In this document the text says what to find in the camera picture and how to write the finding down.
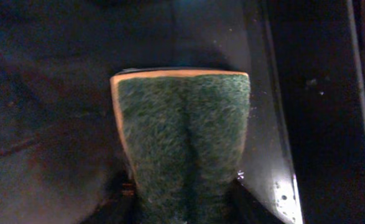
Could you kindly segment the green yellow sponge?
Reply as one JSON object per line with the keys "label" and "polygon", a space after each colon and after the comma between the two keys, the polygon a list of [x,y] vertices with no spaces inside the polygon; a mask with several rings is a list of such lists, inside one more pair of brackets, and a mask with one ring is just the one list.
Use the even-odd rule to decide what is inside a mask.
{"label": "green yellow sponge", "polygon": [[233,223],[229,199],[247,134],[250,79],[153,70],[110,79],[139,223]]}

